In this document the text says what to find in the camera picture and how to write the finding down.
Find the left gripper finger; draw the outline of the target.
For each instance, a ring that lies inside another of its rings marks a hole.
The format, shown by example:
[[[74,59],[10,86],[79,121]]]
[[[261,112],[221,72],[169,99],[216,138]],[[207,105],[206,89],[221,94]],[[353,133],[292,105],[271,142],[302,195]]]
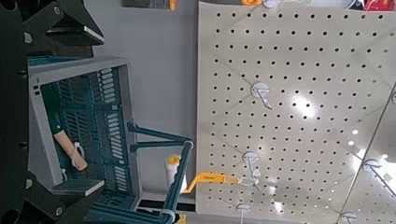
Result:
[[[24,224],[81,224],[104,186],[104,180],[75,179],[46,189],[27,179]]]
[[[45,35],[65,46],[100,46],[105,41],[84,0],[23,0],[23,25],[32,37]]]

